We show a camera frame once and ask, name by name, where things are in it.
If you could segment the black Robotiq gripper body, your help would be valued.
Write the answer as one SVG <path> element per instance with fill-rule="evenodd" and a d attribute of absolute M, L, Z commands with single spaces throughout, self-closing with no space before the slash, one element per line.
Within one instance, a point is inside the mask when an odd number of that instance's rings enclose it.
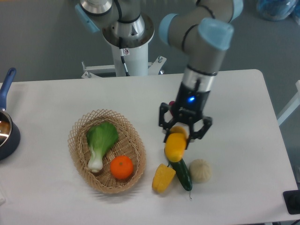
<path fill-rule="evenodd" d="M 201 120 L 209 94 L 209 91 L 195 91 L 181 83 L 176 100 L 172 104 L 174 123 L 179 122 L 191 126 Z"/>

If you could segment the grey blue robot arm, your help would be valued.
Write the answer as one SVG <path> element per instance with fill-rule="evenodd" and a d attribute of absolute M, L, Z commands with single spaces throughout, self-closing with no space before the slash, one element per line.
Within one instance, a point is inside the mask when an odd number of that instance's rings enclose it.
<path fill-rule="evenodd" d="M 241 0 L 198 0 L 185 15 L 168 14 L 157 30 L 168 46 L 189 59 L 171 105 L 159 108 L 159 126 L 170 135 L 176 123 L 188 126 L 188 142 L 202 139 L 212 125 L 203 115 L 211 87 L 230 47 L 232 20 L 243 10 Z M 111 46 L 117 76 L 148 75 L 148 43 L 154 36 L 152 20 L 138 0 L 81 0 L 75 11 L 87 29 L 101 31 Z"/>

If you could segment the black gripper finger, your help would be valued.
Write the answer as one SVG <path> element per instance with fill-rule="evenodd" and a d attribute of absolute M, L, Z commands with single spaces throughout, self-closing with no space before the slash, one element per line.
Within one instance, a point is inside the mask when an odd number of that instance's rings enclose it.
<path fill-rule="evenodd" d="M 187 138 L 186 149 L 188 149 L 189 144 L 195 139 L 201 140 L 209 128 L 212 126 L 213 119 L 211 117 L 203 117 L 202 123 L 203 126 L 200 130 L 194 131 L 194 123 L 192 118 L 189 118 L 188 127 L 189 127 L 189 136 Z"/>
<path fill-rule="evenodd" d="M 171 128 L 174 126 L 172 105 L 162 102 L 159 107 L 158 126 L 165 134 L 163 142 L 167 141 Z"/>

